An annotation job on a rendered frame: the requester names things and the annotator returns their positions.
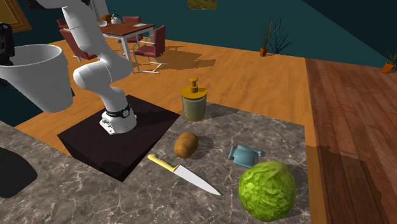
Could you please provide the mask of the potted plant in orange pot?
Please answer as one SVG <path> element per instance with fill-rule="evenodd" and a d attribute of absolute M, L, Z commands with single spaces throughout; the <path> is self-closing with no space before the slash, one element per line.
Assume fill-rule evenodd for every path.
<path fill-rule="evenodd" d="M 262 47 L 260 48 L 260 56 L 266 56 L 268 52 L 267 45 L 270 43 L 272 38 L 276 35 L 278 26 L 275 24 L 275 18 L 271 19 L 268 23 L 267 27 L 263 27 L 261 38 L 262 38 Z"/>
<path fill-rule="evenodd" d="M 396 61 L 397 61 L 397 50 L 395 50 L 394 53 L 391 53 L 389 51 L 387 51 L 389 60 L 384 64 L 384 67 L 382 68 L 381 72 L 384 74 L 389 73 L 393 67 L 396 65 Z"/>

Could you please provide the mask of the dark robot stand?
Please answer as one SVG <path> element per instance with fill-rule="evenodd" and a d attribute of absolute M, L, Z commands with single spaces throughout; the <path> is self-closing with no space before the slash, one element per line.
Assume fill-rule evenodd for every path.
<path fill-rule="evenodd" d="M 101 110 L 58 134 L 68 152 L 77 160 L 124 181 L 179 118 L 177 113 L 128 95 L 127 101 L 137 125 L 123 134 L 108 134 L 99 124 Z"/>

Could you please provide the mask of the wooden dining table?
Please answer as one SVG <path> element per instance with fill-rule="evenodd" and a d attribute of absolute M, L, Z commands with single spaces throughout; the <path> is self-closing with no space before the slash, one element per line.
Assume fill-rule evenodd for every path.
<path fill-rule="evenodd" d="M 123 45 L 120 54 L 110 52 L 109 54 L 98 54 L 99 61 L 94 63 L 93 71 L 101 71 L 107 74 L 114 81 L 127 76 L 127 73 L 133 73 L 135 62 L 132 49 L 136 43 L 128 43 L 127 38 L 135 36 L 138 42 L 138 35 L 143 34 L 145 41 L 147 37 L 153 34 L 155 30 L 153 24 L 135 24 L 133 22 L 121 22 L 119 24 L 110 24 L 100 28 L 102 35 L 107 38 L 119 39 Z"/>

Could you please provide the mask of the white cup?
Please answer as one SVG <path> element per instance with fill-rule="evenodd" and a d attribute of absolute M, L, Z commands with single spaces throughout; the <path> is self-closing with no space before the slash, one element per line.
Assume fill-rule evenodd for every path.
<path fill-rule="evenodd" d="M 73 103 L 68 61 L 55 45 L 35 44 L 15 47 L 12 66 L 0 66 L 0 78 L 44 112 L 56 113 Z"/>

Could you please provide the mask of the light blue plastic holder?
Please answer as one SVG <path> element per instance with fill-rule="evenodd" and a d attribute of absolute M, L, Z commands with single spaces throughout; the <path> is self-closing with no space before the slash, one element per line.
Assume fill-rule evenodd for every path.
<path fill-rule="evenodd" d="M 233 144 L 230 147 L 230 153 L 228 156 L 229 160 L 233 160 L 235 165 L 239 165 L 245 168 L 252 168 L 255 165 L 255 158 L 262 157 L 263 152 L 248 146 Z"/>

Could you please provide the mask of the green wall picture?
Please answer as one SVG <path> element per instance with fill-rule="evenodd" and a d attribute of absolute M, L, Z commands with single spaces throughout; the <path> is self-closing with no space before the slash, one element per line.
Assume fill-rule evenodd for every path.
<path fill-rule="evenodd" d="M 188 0 L 188 8 L 192 10 L 216 10 L 218 0 Z"/>

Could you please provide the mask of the brown framed wall picture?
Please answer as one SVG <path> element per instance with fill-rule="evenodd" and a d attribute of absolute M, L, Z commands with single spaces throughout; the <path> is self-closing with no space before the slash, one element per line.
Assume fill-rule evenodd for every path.
<path fill-rule="evenodd" d="M 0 22 L 10 24 L 13 32 L 32 29 L 17 0 L 0 0 Z"/>

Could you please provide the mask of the brown potato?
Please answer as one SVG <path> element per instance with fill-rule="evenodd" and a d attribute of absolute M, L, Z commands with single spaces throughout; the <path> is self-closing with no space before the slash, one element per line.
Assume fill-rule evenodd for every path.
<path fill-rule="evenodd" d="M 174 144 L 174 153 L 181 158 L 189 158 L 197 150 L 198 137 L 192 132 L 182 133 Z"/>

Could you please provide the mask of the olive dispenser with yellow pump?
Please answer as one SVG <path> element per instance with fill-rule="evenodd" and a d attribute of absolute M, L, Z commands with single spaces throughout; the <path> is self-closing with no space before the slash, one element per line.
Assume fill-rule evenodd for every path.
<path fill-rule="evenodd" d="M 197 84 L 198 78 L 190 78 L 191 84 L 181 89 L 183 113 L 187 120 L 197 122 L 205 117 L 207 89 Z"/>

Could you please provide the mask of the green lettuce head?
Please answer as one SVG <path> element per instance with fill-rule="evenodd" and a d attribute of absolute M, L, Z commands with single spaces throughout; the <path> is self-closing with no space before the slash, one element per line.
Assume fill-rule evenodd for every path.
<path fill-rule="evenodd" d="M 238 193 L 248 213 L 270 222 L 289 213 L 296 199 L 296 183 L 289 165 L 267 161 L 252 166 L 240 176 Z"/>

